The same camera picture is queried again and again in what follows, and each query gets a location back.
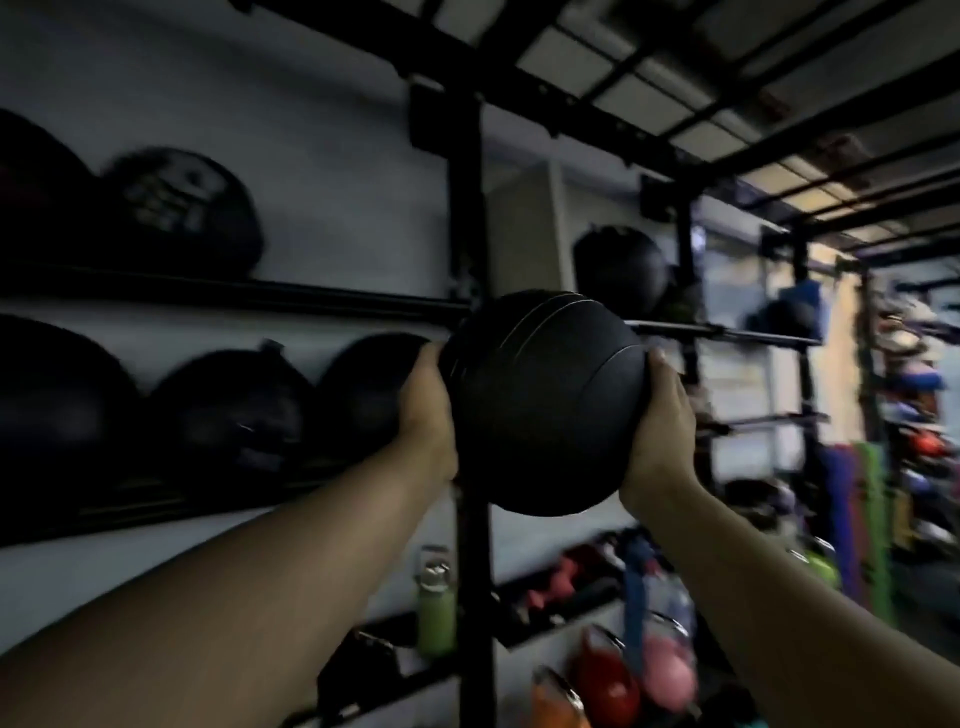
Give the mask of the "red dumbbell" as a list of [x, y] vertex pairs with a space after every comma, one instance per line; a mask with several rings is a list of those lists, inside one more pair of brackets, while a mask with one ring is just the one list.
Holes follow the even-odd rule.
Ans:
[[528, 589], [520, 607], [528, 615], [543, 613], [548, 607], [571, 599], [577, 593], [575, 582], [580, 572], [581, 564], [568, 556], [560, 557], [545, 586]]

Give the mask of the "green kettlebell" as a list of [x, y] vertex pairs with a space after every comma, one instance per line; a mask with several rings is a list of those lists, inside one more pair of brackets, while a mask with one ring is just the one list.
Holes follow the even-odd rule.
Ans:
[[835, 591], [843, 590], [842, 577], [836, 564], [834, 546], [828, 541], [811, 536], [799, 537], [796, 549], [792, 554], [826, 585]]

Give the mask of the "person's left hand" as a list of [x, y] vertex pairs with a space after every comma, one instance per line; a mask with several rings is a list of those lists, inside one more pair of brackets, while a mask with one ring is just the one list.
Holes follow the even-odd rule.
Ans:
[[459, 458], [446, 383], [446, 397], [416, 395], [416, 360], [400, 389], [398, 399], [399, 435], [414, 444], [425, 456], [427, 470], [438, 482], [452, 482]]

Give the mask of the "black ribbed medicine ball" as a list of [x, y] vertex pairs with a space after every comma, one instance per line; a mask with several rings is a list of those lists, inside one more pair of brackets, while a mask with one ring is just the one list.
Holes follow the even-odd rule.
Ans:
[[647, 353], [580, 294], [531, 289], [482, 304], [439, 358], [463, 491], [532, 517], [605, 501], [650, 401]]

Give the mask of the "rolled purple mat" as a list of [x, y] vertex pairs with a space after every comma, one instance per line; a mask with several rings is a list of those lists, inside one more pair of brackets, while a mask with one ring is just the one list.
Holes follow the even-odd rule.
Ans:
[[834, 556], [842, 593], [863, 603], [860, 559], [855, 534], [855, 476], [857, 462], [850, 444], [828, 444], [821, 448], [823, 486], [828, 500], [826, 509]]

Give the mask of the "person's right forearm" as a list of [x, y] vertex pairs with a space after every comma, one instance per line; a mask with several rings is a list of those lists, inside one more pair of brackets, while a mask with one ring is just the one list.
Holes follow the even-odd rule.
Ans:
[[770, 728], [960, 728], [960, 666], [830, 588], [688, 472], [627, 480], [620, 497]]

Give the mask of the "pink kettlebell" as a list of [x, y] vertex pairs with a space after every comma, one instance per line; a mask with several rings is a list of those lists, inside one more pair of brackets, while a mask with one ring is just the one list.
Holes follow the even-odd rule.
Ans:
[[697, 697], [699, 677], [690, 632], [667, 614], [644, 615], [640, 683], [654, 705], [673, 714], [689, 709]]

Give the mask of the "green water bottle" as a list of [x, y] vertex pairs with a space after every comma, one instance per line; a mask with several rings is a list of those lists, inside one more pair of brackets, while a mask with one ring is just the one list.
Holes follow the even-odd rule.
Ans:
[[426, 544], [419, 553], [415, 575], [415, 650], [425, 661], [454, 653], [458, 637], [458, 598], [453, 557], [438, 544]]

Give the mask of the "blue medicine ball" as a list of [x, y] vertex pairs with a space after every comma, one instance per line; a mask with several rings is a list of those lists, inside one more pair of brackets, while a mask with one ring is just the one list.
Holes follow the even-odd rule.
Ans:
[[776, 298], [747, 316], [746, 329], [760, 334], [823, 340], [821, 290], [821, 283], [811, 278], [779, 289]]

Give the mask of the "person's right hand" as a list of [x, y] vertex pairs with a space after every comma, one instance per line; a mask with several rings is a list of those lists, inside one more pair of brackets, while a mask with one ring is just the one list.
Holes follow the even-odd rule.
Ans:
[[630, 516], [646, 522], [669, 496], [699, 485], [694, 472], [695, 441], [695, 416], [678, 374], [678, 409], [653, 408], [650, 394], [634, 432], [619, 488], [620, 502]]

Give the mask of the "orange kettlebell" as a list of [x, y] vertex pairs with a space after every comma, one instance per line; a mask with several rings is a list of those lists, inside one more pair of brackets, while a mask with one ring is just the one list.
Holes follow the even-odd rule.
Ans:
[[546, 664], [538, 665], [532, 675], [528, 728], [593, 728], [580, 695]]

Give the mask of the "rolled green mat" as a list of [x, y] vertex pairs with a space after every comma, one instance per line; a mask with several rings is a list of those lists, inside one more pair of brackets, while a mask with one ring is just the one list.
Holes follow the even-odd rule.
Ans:
[[858, 492], [866, 536], [861, 575], [868, 588], [871, 613], [885, 624], [896, 626], [884, 453], [880, 445], [868, 441], [855, 442], [854, 449], [859, 461]]

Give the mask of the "black metal storage rack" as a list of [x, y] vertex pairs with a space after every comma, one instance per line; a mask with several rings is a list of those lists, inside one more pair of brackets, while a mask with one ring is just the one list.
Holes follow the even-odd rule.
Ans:
[[[366, 291], [356, 288], [318, 286], [293, 280], [273, 281], [258, 276], [214, 275], [197, 272], [175, 274], [169, 269], [137, 266], [137, 258], [113, 256], [139, 251], [138, 244], [124, 246], [123, 237], [133, 226], [118, 218], [104, 217], [109, 237], [94, 246], [92, 223], [114, 210], [103, 202], [93, 217], [85, 219], [77, 233], [67, 224], [42, 224], [42, 237], [31, 239], [36, 248], [15, 248], [14, 238], [0, 234], [0, 301], [25, 298], [49, 301], [64, 307], [68, 301], [90, 301], [99, 306], [120, 303], [132, 306], [180, 307], [191, 310], [254, 311], [263, 314], [356, 318], [431, 326], [453, 326], [457, 316], [466, 316], [492, 295], [491, 266], [483, 182], [482, 111], [485, 106], [523, 118], [543, 127], [552, 138], [575, 140], [621, 158], [654, 176], [666, 177], [666, 195], [686, 195], [712, 188], [786, 157], [810, 145], [827, 132], [869, 126], [936, 103], [960, 93], [960, 45], [949, 54], [911, 68], [909, 73], [888, 77], [842, 103], [801, 117], [798, 122], [770, 134], [776, 140], [774, 158], [765, 139], [753, 142], [729, 156], [738, 166], [729, 171], [726, 154], [709, 160], [671, 146], [611, 114], [596, 103], [582, 106], [548, 79], [531, 74], [509, 56], [488, 50], [481, 41], [465, 42], [444, 32], [430, 13], [416, 15], [394, 0], [0, 0], [18, 12], [34, 12], [44, 32], [71, 30], [55, 13], [63, 8], [88, 16], [95, 8], [116, 8], [162, 26], [157, 12], [196, 11], [185, 25], [174, 25], [179, 34], [201, 34], [209, 43], [222, 44], [237, 64], [229, 74], [234, 79], [241, 67], [263, 62], [272, 70], [280, 61], [270, 58], [267, 48], [255, 48], [248, 34], [210, 34], [199, 21], [231, 19], [230, 30], [240, 18], [262, 16], [272, 27], [284, 31], [282, 40], [293, 42], [293, 31], [310, 39], [341, 46], [352, 58], [366, 58], [365, 67], [377, 63], [402, 80], [411, 102], [414, 88], [423, 88], [424, 102], [415, 104], [413, 126], [428, 127], [431, 110], [440, 119], [451, 118], [451, 127], [430, 131], [422, 148], [445, 159], [447, 172], [448, 262], [446, 297], [417, 297]], [[61, 236], [71, 234], [69, 238]]]

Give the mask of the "red kettlebell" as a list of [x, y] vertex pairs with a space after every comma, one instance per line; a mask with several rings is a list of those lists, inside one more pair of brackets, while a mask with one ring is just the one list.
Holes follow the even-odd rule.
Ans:
[[619, 637], [599, 624], [584, 627], [571, 675], [592, 728], [634, 728], [642, 694]]

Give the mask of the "person's left forearm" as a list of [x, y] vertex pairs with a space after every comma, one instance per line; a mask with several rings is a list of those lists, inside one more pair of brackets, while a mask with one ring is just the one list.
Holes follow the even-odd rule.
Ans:
[[0, 728], [276, 728], [452, 480], [405, 435], [0, 658]]

